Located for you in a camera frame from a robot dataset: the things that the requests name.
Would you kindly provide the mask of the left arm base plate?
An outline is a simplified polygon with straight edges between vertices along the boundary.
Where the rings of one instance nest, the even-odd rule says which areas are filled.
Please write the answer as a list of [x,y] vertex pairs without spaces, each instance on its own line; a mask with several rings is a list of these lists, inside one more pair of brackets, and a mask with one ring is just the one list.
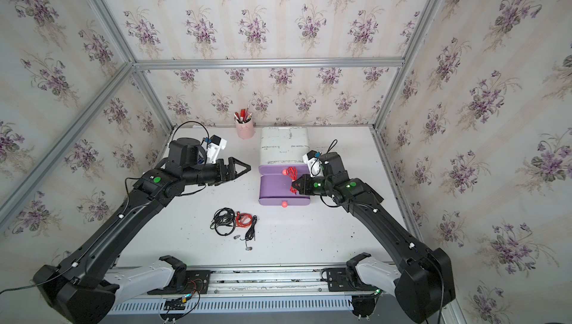
[[174,278],[165,288],[155,289],[147,292],[147,295],[168,295],[168,294],[190,294],[197,291],[199,294],[206,294],[209,288],[211,277],[210,270],[187,270],[175,273]]

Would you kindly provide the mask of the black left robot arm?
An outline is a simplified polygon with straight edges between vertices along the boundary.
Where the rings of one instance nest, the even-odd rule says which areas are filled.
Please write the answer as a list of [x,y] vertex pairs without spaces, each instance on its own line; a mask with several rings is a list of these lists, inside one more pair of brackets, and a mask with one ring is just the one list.
[[152,264],[111,274],[112,264],[139,231],[187,186],[219,186],[250,172],[247,163],[222,160],[209,151],[216,136],[183,137],[168,145],[168,156],[135,180],[116,212],[58,265],[42,266],[30,288],[71,323],[99,323],[119,303],[163,288],[184,291],[186,264],[163,256]]

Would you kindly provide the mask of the red wired earphones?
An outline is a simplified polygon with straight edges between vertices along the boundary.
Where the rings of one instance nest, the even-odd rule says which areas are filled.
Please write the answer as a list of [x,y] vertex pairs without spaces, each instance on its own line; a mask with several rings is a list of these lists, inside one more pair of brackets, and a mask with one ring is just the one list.
[[236,212],[235,225],[239,228],[249,228],[253,224],[253,218],[249,213]]
[[286,169],[288,170],[288,176],[287,177],[289,177],[292,182],[298,178],[298,170],[296,167],[290,166]]

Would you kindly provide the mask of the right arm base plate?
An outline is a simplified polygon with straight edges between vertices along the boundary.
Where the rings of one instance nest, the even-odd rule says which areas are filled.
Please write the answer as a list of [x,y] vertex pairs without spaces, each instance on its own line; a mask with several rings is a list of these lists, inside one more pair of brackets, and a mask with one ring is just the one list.
[[329,292],[374,292],[379,288],[363,283],[356,274],[345,267],[327,267],[320,271],[320,279],[325,282]]

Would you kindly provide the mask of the purple top drawer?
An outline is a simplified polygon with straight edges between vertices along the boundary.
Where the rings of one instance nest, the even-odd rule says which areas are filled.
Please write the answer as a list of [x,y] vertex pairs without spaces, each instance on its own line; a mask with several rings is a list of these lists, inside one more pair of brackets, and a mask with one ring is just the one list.
[[262,176],[265,175],[285,175],[285,172],[289,168],[296,169],[298,175],[304,175],[309,173],[308,166],[306,164],[274,164],[274,165],[262,165],[259,166],[259,173]]

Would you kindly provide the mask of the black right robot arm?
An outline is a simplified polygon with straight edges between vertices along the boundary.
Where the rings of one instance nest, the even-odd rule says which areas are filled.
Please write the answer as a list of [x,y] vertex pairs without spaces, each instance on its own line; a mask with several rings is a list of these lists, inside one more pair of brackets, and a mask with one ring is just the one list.
[[355,289],[376,287],[395,297],[403,312],[423,323],[455,300],[451,259],[409,233],[382,206],[383,197],[359,178],[351,178],[336,152],[310,151],[303,157],[309,172],[292,182],[301,195],[329,197],[357,218],[387,251],[392,264],[361,253],[346,263],[346,278]]

